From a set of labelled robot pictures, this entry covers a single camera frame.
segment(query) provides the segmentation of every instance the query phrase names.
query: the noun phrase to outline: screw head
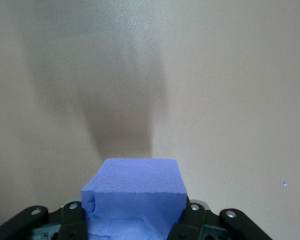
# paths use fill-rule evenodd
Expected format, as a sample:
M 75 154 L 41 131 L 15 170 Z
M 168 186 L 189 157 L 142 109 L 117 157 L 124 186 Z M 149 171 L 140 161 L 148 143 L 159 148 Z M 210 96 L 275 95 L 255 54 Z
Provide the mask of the screw head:
M 39 214 L 41 212 L 41 210 L 39 209 L 39 208 L 37 208 L 36 210 L 33 210 L 32 212 L 31 212 L 31 215 L 37 215 L 37 214 Z
M 69 206 L 69 209 L 76 209 L 78 207 L 78 204 L 76 204 L 75 202 L 72 203 L 70 206 Z
M 200 207 L 197 204 L 191 204 L 191 208 L 193 211 L 198 211 Z
M 229 210 L 229 211 L 226 211 L 226 213 L 225 213 L 229 218 L 235 218 L 237 215 L 236 215 L 236 213 L 234 212 L 234 211 L 231 211 L 231 210 Z

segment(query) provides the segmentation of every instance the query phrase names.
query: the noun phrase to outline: blue foam block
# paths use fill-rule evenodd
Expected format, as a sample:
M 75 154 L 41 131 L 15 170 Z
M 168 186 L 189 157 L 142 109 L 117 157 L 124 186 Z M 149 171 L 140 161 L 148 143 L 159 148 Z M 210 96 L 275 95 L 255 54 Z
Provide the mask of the blue foam block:
M 187 204 L 173 159 L 107 159 L 81 196 L 89 240 L 165 240 Z

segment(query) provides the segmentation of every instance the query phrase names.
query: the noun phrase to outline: block top face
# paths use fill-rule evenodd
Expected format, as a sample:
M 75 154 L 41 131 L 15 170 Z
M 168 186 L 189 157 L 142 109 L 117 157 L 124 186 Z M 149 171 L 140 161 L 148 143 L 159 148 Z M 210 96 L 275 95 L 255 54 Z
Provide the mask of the block top face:
M 109 158 L 82 191 L 186 194 L 174 159 Z

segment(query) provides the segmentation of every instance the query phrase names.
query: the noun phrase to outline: gray background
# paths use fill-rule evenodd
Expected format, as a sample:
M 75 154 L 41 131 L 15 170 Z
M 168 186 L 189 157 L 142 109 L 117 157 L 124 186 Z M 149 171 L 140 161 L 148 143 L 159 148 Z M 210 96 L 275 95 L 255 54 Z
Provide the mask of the gray background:
M 300 239 L 300 1 L 0 0 L 0 224 L 112 157 Z

